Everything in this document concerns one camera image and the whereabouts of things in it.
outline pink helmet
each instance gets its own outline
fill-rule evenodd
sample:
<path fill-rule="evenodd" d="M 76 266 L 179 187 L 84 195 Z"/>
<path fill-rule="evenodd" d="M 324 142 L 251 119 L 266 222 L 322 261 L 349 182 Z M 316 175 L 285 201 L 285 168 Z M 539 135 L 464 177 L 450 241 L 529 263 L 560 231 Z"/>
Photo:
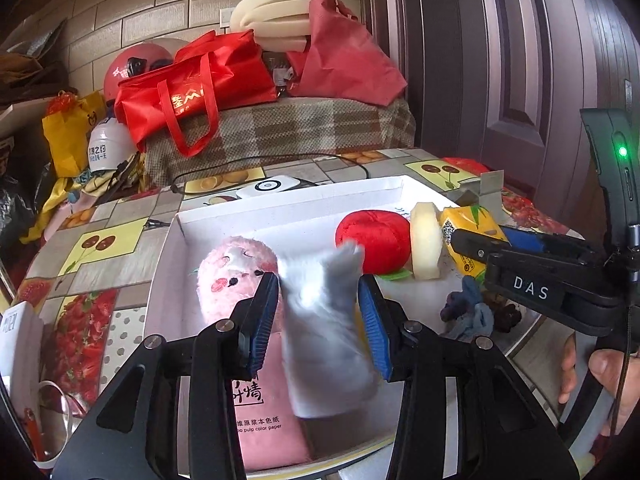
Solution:
<path fill-rule="evenodd" d="M 173 57 L 169 51 L 154 43 L 140 43 L 130 46 L 113 60 L 104 75 L 104 99 L 110 101 L 118 95 L 118 83 L 127 77 L 143 74 L 169 65 Z"/>

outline red fabric bag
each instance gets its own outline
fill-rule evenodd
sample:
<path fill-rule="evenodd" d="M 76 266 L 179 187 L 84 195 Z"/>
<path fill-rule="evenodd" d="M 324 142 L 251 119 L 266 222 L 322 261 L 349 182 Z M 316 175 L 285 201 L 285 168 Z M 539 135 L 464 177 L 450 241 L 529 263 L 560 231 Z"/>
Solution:
<path fill-rule="evenodd" d="M 276 100 L 254 32 L 207 32 L 175 53 L 174 63 L 118 85 L 116 118 L 143 152 L 145 139 L 166 126 L 184 156 L 200 153 L 218 130 L 218 110 Z M 178 118 L 206 110 L 209 131 L 188 146 Z"/>
<path fill-rule="evenodd" d="M 289 94 L 387 106 L 404 91 L 400 71 L 340 0 L 311 0 L 309 20 L 308 52 L 287 52 L 297 76 Z"/>

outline human hand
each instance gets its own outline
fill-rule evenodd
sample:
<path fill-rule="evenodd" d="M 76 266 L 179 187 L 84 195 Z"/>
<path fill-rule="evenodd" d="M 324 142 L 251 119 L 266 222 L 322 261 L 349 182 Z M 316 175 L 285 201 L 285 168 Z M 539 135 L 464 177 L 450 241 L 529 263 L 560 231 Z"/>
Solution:
<path fill-rule="evenodd" d="M 622 371 L 623 353 L 618 350 L 596 350 L 589 358 L 589 370 L 597 381 L 613 396 L 616 396 L 620 372 Z M 564 344 L 562 356 L 562 386 L 558 402 L 565 404 L 576 387 L 578 377 L 575 372 L 575 334 L 569 336 Z M 632 357 L 626 373 L 625 386 L 618 413 L 616 432 L 619 433 L 633 412 L 640 397 L 640 358 Z M 600 434 L 609 436 L 610 421 L 600 430 Z"/>

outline white electronic device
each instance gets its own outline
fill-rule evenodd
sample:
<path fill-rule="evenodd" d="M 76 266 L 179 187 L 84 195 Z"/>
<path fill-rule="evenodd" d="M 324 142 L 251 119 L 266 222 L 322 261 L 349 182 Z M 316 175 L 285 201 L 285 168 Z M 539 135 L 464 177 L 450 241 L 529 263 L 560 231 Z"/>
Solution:
<path fill-rule="evenodd" d="M 43 328 L 42 320 L 26 301 L 2 315 L 0 373 L 20 418 L 24 417 L 25 408 L 38 413 L 38 362 Z"/>
<path fill-rule="evenodd" d="M 287 189 L 294 189 L 301 185 L 301 182 L 288 175 L 269 176 L 260 182 L 254 182 L 250 186 L 243 187 L 236 191 L 238 198 L 251 198 L 269 193 L 278 193 Z"/>

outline red plush apple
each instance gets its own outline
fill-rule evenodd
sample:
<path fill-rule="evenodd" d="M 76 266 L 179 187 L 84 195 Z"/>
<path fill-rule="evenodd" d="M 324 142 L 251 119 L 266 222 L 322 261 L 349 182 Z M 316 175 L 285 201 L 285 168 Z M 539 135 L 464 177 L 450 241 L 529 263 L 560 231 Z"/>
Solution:
<path fill-rule="evenodd" d="M 411 255 L 409 221 L 391 211 L 363 210 L 345 216 L 335 231 L 335 245 L 355 240 L 364 247 L 365 274 L 390 274 Z"/>

